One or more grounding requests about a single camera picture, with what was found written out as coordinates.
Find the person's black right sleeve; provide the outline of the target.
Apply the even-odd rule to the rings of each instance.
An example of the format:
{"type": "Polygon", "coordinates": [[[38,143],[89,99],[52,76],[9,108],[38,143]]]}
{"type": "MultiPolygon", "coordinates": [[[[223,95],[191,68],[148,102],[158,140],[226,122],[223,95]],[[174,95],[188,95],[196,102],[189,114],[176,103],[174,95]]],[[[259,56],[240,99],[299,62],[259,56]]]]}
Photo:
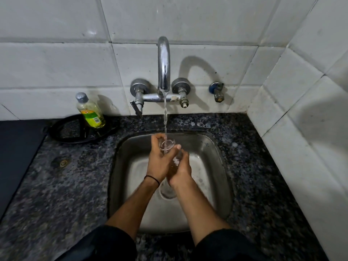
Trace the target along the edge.
{"type": "Polygon", "coordinates": [[[220,229],[196,245],[191,261],[270,261],[270,258],[240,232],[220,229]]]}

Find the person's right hand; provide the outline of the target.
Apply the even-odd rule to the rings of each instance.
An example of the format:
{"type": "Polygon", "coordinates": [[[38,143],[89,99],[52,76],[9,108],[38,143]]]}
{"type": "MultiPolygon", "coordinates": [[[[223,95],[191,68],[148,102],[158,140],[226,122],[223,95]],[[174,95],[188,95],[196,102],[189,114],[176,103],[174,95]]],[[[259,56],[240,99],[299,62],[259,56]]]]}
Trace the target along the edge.
{"type": "Polygon", "coordinates": [[[191,169],[177,169],[175,174],[171,174],[168,171],[166,178],[170,186],[177,191],[193,181],[191,173],[191,169]]]}

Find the clear drinking glass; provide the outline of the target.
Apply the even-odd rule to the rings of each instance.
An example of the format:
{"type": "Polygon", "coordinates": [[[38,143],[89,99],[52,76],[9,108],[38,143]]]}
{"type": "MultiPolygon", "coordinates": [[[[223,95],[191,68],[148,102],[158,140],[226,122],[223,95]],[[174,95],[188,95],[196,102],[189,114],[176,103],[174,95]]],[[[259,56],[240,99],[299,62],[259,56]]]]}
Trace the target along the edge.
{"type": "MultiPolygon", "coordinates": [[[[170,150],[172,150],[176,145],[176,142],[174,139],[170,138],[160,138],[159,139],[159,148],[163,154],[167,154],[170,150]]],[[[172,159],[172,162],[170,163],[169,167],[169,173],[175,174],[178,169],[178,165],[182,159],[182,152],[181,149],[177,153],[176,157],[172,159]]]]}

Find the stainless steel sink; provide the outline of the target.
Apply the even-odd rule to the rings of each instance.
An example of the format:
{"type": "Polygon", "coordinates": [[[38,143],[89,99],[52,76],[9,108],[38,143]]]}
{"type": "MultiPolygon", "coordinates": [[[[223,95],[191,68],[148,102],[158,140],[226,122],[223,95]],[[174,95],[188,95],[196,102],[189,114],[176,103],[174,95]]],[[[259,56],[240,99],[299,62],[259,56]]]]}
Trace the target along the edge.
{"type": "MultiPolygon", "coordinates": [[[[107,216],[131,196],[146,175],[151,149],[151,133],[141,133],[123,139],[117,146],[115,165],[108,188],[107,216]]],[[[232,185],[218,144],[205,132],[171,132],[168,138],[189,152],[192,177],[215,211],[226,219],[232,210],[232,185]]],[[[163,200],[159,189],[151,198],[139,233],[166,234],[189,231],[178,199],[163,200]]]]}

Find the sink drain strainer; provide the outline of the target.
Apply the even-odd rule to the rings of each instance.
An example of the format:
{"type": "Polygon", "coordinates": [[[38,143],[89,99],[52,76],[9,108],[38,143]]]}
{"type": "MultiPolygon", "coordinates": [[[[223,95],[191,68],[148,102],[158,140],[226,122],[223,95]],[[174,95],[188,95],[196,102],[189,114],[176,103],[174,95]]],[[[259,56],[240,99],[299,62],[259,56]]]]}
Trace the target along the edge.
{"type": "Polygon", "coordinates": [[[177,198],[175,191],[168,183],[167,179],[164,179],[159,186],[159,194],[163,200],[171,201],[177,198]]]}

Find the black stove top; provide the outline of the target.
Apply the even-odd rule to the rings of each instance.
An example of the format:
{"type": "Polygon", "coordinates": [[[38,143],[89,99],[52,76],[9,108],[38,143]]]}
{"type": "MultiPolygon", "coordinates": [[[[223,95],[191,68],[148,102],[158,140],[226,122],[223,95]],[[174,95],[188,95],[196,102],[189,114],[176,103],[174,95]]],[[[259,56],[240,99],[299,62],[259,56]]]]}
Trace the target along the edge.
{"type": "Polygon", "coordinates": [[[47,120],[0,121],[0,222],[46,136],[47,120]]]}

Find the person's black sleeve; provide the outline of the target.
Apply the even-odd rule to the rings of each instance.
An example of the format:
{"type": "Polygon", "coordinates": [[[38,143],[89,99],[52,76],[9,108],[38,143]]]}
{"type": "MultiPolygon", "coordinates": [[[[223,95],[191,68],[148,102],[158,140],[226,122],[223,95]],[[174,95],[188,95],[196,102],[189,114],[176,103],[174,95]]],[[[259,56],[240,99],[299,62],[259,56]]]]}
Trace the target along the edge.
{"type": "Polygon", "coordinates": [[[122,229],[102,225],[54,261],[135,261],[136,243],[122,229]]]}
{"type": "Polygon", "coordinates": [[[196,245],[191,261],[270,261],[270,258],[240,232],[220,229],[196,245]]]}

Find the chrome wall mixer faucet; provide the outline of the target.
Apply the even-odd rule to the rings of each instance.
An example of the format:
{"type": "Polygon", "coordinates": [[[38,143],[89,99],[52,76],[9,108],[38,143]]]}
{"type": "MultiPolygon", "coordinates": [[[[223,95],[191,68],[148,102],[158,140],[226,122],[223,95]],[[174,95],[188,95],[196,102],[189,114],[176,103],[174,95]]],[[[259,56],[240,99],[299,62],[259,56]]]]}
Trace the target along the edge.
{"type": "Polygon", "coordinates": [[[156,93],[150,93],[149,81],[137,78],[130,85],[130,93],[134,100],[130,102],[136,115],[143,118],[145,102],[167,103],[179,102],[181,108],[189,106],[187,95],[191,91],[191,83],[186,78],[177,78],[170,83],[171,61],[170,47],[167,37],[161,36],[157,42],[158,48],[158,88],[156,93]]]}

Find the person's left forearm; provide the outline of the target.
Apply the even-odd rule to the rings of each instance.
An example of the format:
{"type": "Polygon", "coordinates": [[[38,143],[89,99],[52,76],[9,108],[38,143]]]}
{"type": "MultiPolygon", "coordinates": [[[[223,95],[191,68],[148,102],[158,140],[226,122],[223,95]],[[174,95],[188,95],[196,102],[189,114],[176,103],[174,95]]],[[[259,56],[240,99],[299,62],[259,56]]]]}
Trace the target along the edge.
{"type": "Polygon", "coordinates": [[[143,215],[157,188],[154,180],[143,180],[126,202],[107,220],[106,225],[121,229],[135,241],[143,215]]]}

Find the person's left hand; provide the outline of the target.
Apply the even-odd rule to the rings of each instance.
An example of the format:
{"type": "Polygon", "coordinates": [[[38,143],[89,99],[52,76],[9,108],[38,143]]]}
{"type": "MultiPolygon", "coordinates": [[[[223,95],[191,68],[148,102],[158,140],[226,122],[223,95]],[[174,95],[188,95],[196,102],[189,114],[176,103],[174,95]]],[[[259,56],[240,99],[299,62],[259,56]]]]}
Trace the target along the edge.
{"type": "Polygon", "coordinates": [[[166,135],[164,133],[151,135],[151,151],[146,175],[151,175],[162,183],[169,171],[172,160],[166,159],[164,154],[161,152],[159,148],[160,138],[166,138],[166,135]]]}

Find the black plastic tray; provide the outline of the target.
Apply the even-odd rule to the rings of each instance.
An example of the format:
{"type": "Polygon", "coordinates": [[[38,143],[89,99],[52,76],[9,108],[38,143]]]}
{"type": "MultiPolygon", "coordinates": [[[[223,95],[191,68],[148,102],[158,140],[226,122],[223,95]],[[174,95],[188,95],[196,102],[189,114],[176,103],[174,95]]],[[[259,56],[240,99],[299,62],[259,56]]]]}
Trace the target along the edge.
{"type": "Polygon", "coordinates": [[[48,135],[62,144],[97,143],[114,134],[120,125],[119,118],[105,116],[106,125],[96,129],[90,127],[82,114],[76,114],[56,121],[47,129],[48,135]]]}

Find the person's right forearm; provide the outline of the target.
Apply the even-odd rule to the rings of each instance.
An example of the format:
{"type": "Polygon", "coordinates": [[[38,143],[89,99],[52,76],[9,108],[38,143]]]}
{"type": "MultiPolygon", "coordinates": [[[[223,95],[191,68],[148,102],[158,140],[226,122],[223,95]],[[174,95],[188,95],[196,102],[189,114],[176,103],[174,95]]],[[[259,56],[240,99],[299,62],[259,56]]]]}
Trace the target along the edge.
{"type": "Polygon", "coordinates": [[[167,180],[183,209],[195,246],[212,232],[231,228],[216,213],[190,175],[180,175],[177,172],[174,175],[168,175],[167,180]]]}

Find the person's black left sleeve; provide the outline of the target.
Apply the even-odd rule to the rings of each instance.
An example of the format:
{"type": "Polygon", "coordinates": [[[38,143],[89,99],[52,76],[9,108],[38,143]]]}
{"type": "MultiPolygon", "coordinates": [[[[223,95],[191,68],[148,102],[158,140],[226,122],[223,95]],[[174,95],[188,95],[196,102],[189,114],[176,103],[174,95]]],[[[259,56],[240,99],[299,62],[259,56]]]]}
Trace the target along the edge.
{"type": "Polygon", "coordinates": [[[136,243],[122,229],[102,225],[54,261],[135,261],[136,243]]]}

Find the yellow dish soap bottle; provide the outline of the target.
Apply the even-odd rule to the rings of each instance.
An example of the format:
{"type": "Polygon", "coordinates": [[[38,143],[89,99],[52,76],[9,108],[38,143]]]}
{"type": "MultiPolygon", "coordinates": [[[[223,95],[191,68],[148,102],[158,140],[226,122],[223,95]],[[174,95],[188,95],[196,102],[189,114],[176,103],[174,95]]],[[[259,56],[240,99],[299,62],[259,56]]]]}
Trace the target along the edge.
{"type": "Polygon", "coordinates": [[[76,94],[76,100],[78,111],[83,115],[90,127],[100,129],[106,125],[101,109],[84,92],[78,92],[76,94]]]}

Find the black wrist band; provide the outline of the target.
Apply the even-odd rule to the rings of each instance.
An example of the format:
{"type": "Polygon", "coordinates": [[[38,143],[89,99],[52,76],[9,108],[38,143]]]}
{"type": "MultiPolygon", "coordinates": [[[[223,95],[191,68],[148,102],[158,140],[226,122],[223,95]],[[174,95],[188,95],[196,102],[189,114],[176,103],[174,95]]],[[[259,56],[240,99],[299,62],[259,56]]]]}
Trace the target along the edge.
{"type": "Polygon", "coordinates": [[[160,186],[159,180],[157,180],[155,177],[153,177],[153,176],[151,176],[151,175],[146,175],[146,176],[144,177],[144,179],[146,179],[146,178],[150,178],[150,179],[154,180],[154,181],[157,183],[158,187],[160,186]]]}

